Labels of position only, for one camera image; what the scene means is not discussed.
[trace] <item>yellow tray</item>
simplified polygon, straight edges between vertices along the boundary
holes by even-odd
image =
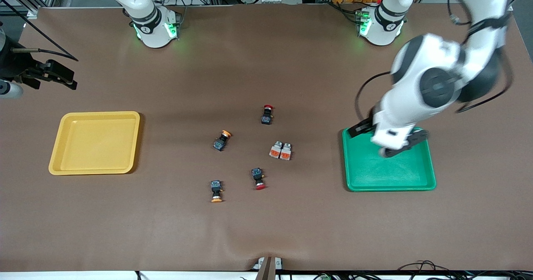
[[[48,170],[53,175],[129,172],[140,120],[135,111],[67,113],[59,124]]]

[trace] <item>plastic tray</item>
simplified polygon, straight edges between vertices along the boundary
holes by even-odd
[[[391,158],[379,155],[372,133],[342,132],[346,184],[351,191],[421,191],[436,187],[428,141]]]
[[[139,123],[135,111],[67,113],[59,124],[48,170],[53,175],[129,172]]]

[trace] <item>table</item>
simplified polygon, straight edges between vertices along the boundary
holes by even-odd
[[[181,40],[151,50],[120,9],[41,9],[36,24],[80,60],[78,90],[43,83],[2,100],[2,271],[244,270],[258,257],[286,269],[533,269],[533,67],[510,22],[511,90],[472,111],[420,123],[438,186],[429,192],[347,191],[339,145],[363,81],[390,69],[427,32],[461,41],[445,5],[414,5],[387,47],[356,36],[327,5],[190,8]],[[52,48],[26,27],[21,43]],[[43,54],[35,58],[51,58]],[[375,80],[370,108],[390,88]],[[274,122],[262,125],[263,105]],[[135,110],[144,120],[126,175],[47,171],[61,117]],[[234,135],[222,153],[212,142]],[[290,162],[268,156],[280,140]],[[263,168],[263,191],[252,168]],[[225,184],[211,204],[209,182]]]

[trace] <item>green indicator light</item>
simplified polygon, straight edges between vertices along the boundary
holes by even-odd
[[[361,35],[367,35],[367,34],[368,34],[368,29],[370,29],[370,26],[372,25],[371,21],[372,21],[372,20],[371,20],[370,18],[368,18],[368,19],[366,20],[366,22],[364,22],[364,23],[361,25],[361,30],[359,31],[359,33],[360,33]]]
[[[139,33],[139,29],[137,29],[137,26],[133,25],[133,29],[135,29],[135,33],[137,33],[137,38],[141,39],[141,34]]]
[[[165,23],[165,28],[168,32],[168,36],[171,38],[176,37],[176,26]]]

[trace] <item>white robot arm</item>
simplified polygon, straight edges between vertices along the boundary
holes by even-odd
[[[365,37],[377,45],[392,42],[412,1],[383,0],[372,8],[375,10]],[[415,123],[457,100],[480,98],[493,88],[508,20],[507,0],[462,1],[472,18],[465,43],[445,41],[433,34],[406,43],[392,64],[393,88],[375,106],[371,117],[350,128],[352,136],[375,130],[371,140],[383,147],[381,154],[396,155],[425,139],[425,131],[413,132]]]
[[[139,39],[150,48],[166,46],[177,38],[181,15],[156,6],[152,0],[115,0],[133,21]]]

